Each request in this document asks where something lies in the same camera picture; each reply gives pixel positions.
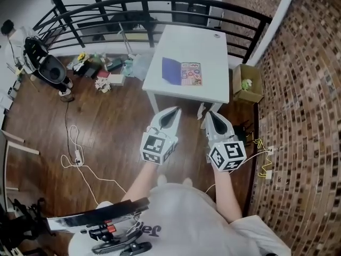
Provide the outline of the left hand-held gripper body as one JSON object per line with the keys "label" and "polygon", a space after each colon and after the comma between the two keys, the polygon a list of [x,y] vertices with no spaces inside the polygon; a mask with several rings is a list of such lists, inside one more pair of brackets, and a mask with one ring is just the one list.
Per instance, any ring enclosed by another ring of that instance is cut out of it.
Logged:
{"label": "left hand-held gripper body", "polygon": [[142,160],[157,165],[163,165],[174,152],[178,138],[149,126],[143,133],[140,154]]}

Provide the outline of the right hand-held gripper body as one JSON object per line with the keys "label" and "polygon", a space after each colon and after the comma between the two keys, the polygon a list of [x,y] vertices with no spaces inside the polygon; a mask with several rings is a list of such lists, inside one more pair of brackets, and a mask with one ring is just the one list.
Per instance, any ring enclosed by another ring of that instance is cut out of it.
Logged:
{"label": "right hand-held gripper body", "polygon": [[219,172],[237,170],[247,158],[245,145],[237,135],[225,137],[210,137],[206,135],[208,147],[206,161]]}

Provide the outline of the blue book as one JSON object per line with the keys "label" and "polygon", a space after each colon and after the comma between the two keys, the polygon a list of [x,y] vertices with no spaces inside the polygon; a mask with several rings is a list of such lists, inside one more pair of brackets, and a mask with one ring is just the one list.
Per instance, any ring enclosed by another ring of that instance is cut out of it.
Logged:
{"label": "blue book", "polygon": [[201,64],[162,58],[162,78],[178,86],[202,86]]}

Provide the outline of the person's right forearm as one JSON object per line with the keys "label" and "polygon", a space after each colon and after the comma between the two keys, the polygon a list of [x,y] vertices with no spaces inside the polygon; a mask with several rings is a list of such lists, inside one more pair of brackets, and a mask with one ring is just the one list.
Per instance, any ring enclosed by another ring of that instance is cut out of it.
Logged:
{"label": "person's right forearm", "polygon": [[218,213],[232,223],[242,218],[242,211],[235,196],[229,172],[213,169],[216,190],[216,206]]}

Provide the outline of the person's left forearm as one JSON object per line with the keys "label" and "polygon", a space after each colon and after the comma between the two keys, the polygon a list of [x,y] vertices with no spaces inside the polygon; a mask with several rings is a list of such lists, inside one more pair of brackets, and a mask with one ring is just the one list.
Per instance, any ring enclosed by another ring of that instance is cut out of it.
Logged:
{"label": "person's left forearm", "polygon": [[134,202],[148,197],[156,179],[157,168],[157,164],[146,162],[121,201],[130,200]]}

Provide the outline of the black router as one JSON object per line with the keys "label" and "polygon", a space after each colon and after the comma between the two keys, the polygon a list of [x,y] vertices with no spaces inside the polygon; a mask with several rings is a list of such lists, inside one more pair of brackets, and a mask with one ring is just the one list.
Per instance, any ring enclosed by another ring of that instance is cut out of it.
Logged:
{"label": "black router", "polygon": [[248,137],[253,133],[254,130],[248,131],[249,128],[253,127],[253,123],[248,125],[249,120],[246,120],[239,125],[234,125],[233,130],[237,138],[243,142],[245,147],[251,146],[251,142],[248,141]]}

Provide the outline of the brown cardboard box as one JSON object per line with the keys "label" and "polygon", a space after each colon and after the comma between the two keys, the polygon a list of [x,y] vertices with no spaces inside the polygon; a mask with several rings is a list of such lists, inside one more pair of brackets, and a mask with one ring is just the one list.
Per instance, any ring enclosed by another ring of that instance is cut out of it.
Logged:
{"label": "brown cardboard box", "polygon": [[[251,90],[245,91],[241,88],[241,81],[243,79],[251,79],[253,81]],[[244,64],[236,66],[233,70],[232,87],[234,100],[259,103],[264,97],[261,71],[253,66]]]}

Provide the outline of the clear plastic bag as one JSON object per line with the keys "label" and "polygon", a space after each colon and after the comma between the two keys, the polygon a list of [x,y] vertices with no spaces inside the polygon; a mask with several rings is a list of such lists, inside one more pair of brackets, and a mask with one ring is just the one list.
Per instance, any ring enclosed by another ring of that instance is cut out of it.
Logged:
{"label": "clear plastic bag", "polygon": [[135,77],[144,81],[149,70],[153,55],[152,54],[137,54],[131,55],[132,66],[130,77]]}

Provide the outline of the white box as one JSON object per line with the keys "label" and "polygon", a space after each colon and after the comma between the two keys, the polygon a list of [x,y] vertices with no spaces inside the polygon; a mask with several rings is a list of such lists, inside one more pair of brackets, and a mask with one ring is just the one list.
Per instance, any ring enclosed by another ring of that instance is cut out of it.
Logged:
{"label": "white box", "polygon": [[123,86],[125,83],[125,76],[122,74],[110,74],[108,76],[108,82],[113,86]]}

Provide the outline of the white pink flower pot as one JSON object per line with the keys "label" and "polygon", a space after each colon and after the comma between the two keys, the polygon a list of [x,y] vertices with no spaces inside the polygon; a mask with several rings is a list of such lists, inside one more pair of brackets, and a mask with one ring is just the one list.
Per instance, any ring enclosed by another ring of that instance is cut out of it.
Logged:
{"label": "white pink flower pot", "polygon": [[95,81],[95,88],[103,93],[111,90],[111,85],[107,78],[98,77]]}

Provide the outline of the white table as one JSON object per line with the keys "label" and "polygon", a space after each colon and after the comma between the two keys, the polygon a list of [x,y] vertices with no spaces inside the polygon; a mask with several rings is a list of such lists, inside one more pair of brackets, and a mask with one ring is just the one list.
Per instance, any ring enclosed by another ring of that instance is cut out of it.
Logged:
{"label": "white table", "polygon": [[[202,86],[178,86],[162,78],[162,58],[201,64]],[[229,65],[225,34],[208,29],[167,25],[155,48],[142,89],[146,91],[153,112],[159,108],[156,95],[210,102],[218,111],[230,101]]]}

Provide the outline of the black box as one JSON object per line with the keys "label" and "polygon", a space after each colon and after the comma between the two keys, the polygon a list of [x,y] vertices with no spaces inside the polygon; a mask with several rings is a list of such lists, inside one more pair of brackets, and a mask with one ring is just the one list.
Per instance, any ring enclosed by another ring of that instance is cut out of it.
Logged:
{"label": "black box", "polygon": [[79,77],[95,79],[101,69],[100,64],[87,61],[78,70],[73,70],[73,74]]}

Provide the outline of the black metal railing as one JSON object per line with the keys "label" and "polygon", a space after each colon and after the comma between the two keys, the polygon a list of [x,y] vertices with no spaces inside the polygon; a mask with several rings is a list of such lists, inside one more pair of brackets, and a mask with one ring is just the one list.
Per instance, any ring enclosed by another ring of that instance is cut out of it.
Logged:
{"label": "black metal railing", "polygon": [[[193,2],[210,7],[206,26],[172,21],[171,2]],[[228,52],[246,63],[272,18],[259,12],[215,0],[95,0],[92,4],[65,4],[52,0],[52,8],[34,25],[49,50],[89,44],[129,41],[156,46],[167,25],[222,32]]]}

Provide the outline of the black framed door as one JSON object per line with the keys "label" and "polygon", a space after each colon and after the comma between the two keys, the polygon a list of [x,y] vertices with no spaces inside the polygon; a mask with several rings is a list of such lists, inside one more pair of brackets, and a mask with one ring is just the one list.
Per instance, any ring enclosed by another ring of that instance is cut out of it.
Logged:
{"label": "black framed door", "polygon": [[207,5],[189,2],[171,2],[172,21],[181,23],[190,23],[194,25],[206,26],[208,18],[203,15],[208,15],[210,7]]}

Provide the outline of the black office chair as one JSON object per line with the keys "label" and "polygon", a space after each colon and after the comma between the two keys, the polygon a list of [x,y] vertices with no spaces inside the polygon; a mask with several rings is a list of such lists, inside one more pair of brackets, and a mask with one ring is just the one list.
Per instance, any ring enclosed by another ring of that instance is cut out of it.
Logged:
{"label": "black office chair", "polygon": [[21,204],[15,199],[13,206],[21,214],[15,219],[9,219],[5,214],[0,215],[0,242],[7,250],[18,247],[25,239],[34,241],[43,234],[56,236],[50,231],[47,219],[42,216],[42,205],[45,203],[46,200],[42,197],[31,206]]}

